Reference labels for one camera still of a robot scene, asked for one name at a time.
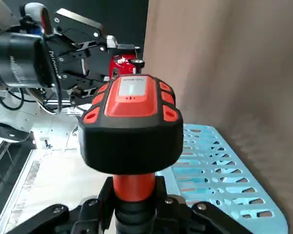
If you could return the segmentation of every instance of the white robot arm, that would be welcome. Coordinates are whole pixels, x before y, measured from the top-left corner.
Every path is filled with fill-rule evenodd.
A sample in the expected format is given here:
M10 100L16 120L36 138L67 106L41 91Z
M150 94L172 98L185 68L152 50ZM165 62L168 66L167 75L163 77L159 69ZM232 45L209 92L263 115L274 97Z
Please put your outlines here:
M40 3L28 4L25 8L27 13L33 15L34 20L40 19L40 13L44 6ZM12 14L10 9L0 0L0 29L4 30L11 26L18 25L19 20ZM5 86L0 87L0 96L3 102L12 108L19 106L20 94L14 93L19 98L10 95L5 91ZM35 100L31 95L24 95L25 100ZM36 102L24 102L19 110L11 111L0 104L0 138L9 142L20 142L28 138L30 132L34 132L37 145L47 147L46 140L54 147L61 139L67 136L77 127L76 117L64 114L50 115L46 113Z

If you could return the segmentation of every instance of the white floor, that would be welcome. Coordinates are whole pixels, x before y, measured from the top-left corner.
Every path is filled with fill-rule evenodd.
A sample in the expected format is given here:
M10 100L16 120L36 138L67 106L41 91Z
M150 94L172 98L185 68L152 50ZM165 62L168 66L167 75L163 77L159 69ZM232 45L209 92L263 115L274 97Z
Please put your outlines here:
M61 203L74 209L99 194L108 175L85 165L76 141L70 138L65 150L31 153L0 216L0 234L50 205ZM115 233L114 219L105 233Z

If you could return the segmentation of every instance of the screw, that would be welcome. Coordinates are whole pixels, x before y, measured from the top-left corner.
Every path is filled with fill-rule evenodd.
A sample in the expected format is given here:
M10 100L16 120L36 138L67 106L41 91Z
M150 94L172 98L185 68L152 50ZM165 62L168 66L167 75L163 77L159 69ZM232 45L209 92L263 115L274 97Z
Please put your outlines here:
M57 213L61 212L61 210L63 210L63 209L64 209L63 206L61 206L61 207L56 207L56 208L54 208L53 213L57 214Z
M96 203L97 203L97 200L93 200L93 201L89 202L89 206L93 206Z
M166 200L165 200L165 203L166 204L171 204L171 203L173 203L174 202L174 200L173 199L171 199L171 198L166 198Z
M203 203L198 203L197 208L201 211L204 211L207 209L206 205L204 205Z

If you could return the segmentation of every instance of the robotic arm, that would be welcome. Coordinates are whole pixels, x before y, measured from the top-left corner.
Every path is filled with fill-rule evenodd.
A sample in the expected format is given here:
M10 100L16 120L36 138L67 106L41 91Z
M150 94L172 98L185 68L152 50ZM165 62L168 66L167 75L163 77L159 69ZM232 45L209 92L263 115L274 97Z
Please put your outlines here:
M0 137L6 141L23 141L30 131L42 140L51 130L66 137L78 121L61 114L62 108L90 103L111 77L138 73L144 65L136 59L138 47L118 44L102 33L101 24L66 9L56 12L54 28L40 3L21 7L21 16L16 19L0 1ZM78 29L70 28L71 22ZM108 79L92 69L93 58L102 53L113 56ZM53 96L56 109L49 105ZM55 122L66 124L52 126Z

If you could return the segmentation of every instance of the red object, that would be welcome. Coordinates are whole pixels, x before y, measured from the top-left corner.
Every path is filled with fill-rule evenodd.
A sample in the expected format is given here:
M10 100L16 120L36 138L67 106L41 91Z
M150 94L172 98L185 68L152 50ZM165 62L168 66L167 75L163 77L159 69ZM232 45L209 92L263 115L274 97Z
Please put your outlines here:
M117 55L113 56L109 64L109 77L115 77L126 74L133 74L135 66L128 60L136 59L135 55Z
M98 93L105 91L105 90L107 89L107 87L108 87L108 84L103 85L103 86L98 90Z
M156 83L148 76L146 78L145 94L141 96L119 96L122 79L117 78L110 89L105 115L110 117L146 117L157 113Z
M144 175L113 175L116 196L128 202L143 201L151 196L155 186L154 173Z
M163 91L162 91L162 99L164 101L171 103L171 104L175 104L174 99L172 98L172 95L170 95L166 92L163 92Z
M99 111L100 111L100 107L96 107L92 111L88 112L84 116L84 123L94 123L95 121L97 121Z
M104 93L101 93L99 95L97 95L93 100L92 100L92 105L98 104L100 101L103 100L104 97Z
M160 87L161 87L162 90L166 90L166 91L169 91L169 92L171 91L170 87L168 85L164 84L163 82L160 82Z
M174 122L178 119L178 114L168 106L163 105L164 120Z

